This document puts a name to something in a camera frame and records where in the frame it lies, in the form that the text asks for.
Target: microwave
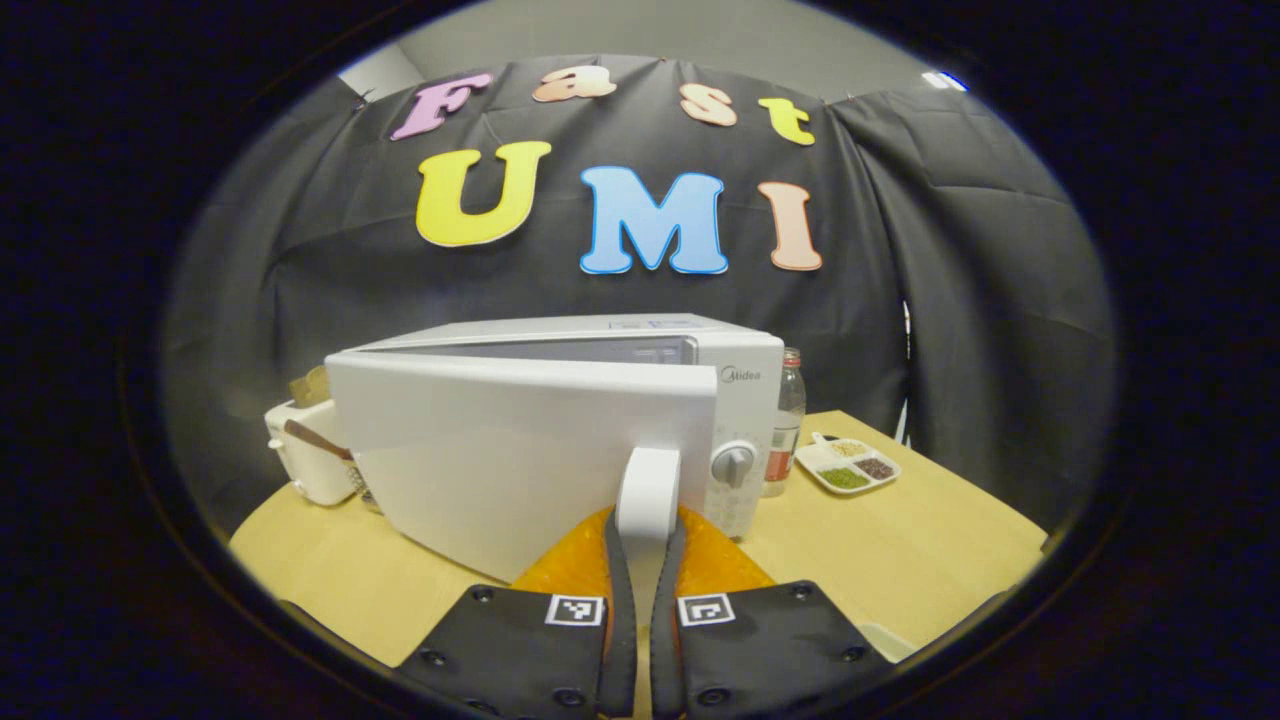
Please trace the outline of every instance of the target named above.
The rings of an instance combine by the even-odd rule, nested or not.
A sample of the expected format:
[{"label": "microwave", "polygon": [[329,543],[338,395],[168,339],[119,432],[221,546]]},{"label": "microwave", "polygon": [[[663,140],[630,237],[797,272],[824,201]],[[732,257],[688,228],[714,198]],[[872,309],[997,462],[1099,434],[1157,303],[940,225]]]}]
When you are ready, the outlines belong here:
[{"label": "microwave", "polygon": [[634,448],[678,451],[678,501],[751,527],[783,343],[691,314],[452,323],[325,359],[339,421],[392,525],[512,580],[617,501]]}]

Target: black curtain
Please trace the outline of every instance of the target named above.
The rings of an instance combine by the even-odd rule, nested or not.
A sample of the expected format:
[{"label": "black curtain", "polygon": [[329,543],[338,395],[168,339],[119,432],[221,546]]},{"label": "black curtain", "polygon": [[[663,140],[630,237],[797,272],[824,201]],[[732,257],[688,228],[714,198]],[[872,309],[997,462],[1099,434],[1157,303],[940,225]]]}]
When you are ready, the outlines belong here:
[{"label": "black curtain", "polygon": [[[607,67],[617,90],[532,100],[547,73],[589,64]],[[477,72],[493,83],[439,128],[396,142],[417,88],[360,106],[334,81],[236,161],[197,220],[160,348],[165,415],[178,466],[228,532],[285,482],[262,413],[288,398],[289,379],[383,337],[538,315],[691,311],[768,331],[804,354],[810,411],[841,409],[888,434],[910,372],[915,447],[1044,527],[1087,489],[1114,389],[1103,278],[1062,191],[979,102],[925,90],[827,106],[635,56],[453,77]],[[737,124],[686,115],[686,82],[727,92]],[[792,100],[817,142],[778,136],[760,97]],[[462,209],[480,213],[500,192],[495,149],[526,140],[552,152],[516,232],[461,249],[419,236],[425,158],[479,150]],[[632,168],[655,201],[682,173],[721,178],[728,270],[582,273],[593,196],[579,173],[598,165]],[[822,269],[771,264],[773,217],[756,190],[767,181],[810,192]]]}]

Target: blue letter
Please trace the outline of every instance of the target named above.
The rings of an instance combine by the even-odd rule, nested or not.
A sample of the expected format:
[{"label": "blue letter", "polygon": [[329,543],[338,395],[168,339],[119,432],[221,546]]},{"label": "blue letter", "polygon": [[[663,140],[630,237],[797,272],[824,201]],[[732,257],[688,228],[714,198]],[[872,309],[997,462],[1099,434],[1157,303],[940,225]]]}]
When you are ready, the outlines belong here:
[{"label": "blue letter", "polygon": [[716,199],[724,190],[719,178],[685,173],[672,183],[662,205],[654,205],[631,168],[588,168],[581,177],[595,193],[591,251],[579,263],[582,270],[600,275],[631,269],[631,255],[622,250],[623,231],[650,270],[662,263],[676,231],[680,245],[671,256],[676,272],[717,274],[728,268],[716,223]]}]

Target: peach letter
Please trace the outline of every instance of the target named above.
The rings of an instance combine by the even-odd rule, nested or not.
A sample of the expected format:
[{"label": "peach letter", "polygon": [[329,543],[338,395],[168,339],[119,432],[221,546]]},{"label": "peach letter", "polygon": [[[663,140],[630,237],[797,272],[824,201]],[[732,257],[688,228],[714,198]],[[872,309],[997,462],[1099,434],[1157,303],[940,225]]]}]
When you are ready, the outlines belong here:
[{"label": "peach letter", "polygon": [[543,85],[534,91],[539,102],[557,102],[570,97],[599,97],[617,90],[609,82],[609,68],[600,65],[579,65],[556,70],[543,78]]},{"label": "peach letter", "polygon": [[724,127],[737,122],[737,113],[728,108],[733,100],[718,87],[686,82],[680,86],[680,95],[685,97],[680,101],[681,109],[695,120]]},{"label": "peach letter", "polygon": [[809,237],[809,218],[804,204],[809,191],[785,182],[762,182],[756,188],[769,199],[773,206],[773,225],[778,234],[778,246],[769,255],[773,264],[783,270],[817,270],[822,266],[822,255],[813,249]]}]

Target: wooden table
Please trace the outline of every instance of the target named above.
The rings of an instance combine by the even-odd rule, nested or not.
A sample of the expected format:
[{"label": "wooden table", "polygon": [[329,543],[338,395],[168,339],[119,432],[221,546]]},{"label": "wooden table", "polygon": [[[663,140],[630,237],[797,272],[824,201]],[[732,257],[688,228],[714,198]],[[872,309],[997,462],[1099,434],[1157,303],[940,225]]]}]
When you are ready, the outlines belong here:
[{"label": "wooden table", "polygon": [[[774,580],[813,580],[854,623],[922,647],[1039,561],[1042,529],[923,455],[840,411],[808,415],[801,446],[813,430],[868,442],[902,474],[836,496],[796,464],[741,542]],[[230,548],[268,592],[392,666],[468,585],[503,584],[406,538],[358,500],[321,507],[289,486],[244,520]],[[636,716],[648,716],[644,633],[639,644]]]}]

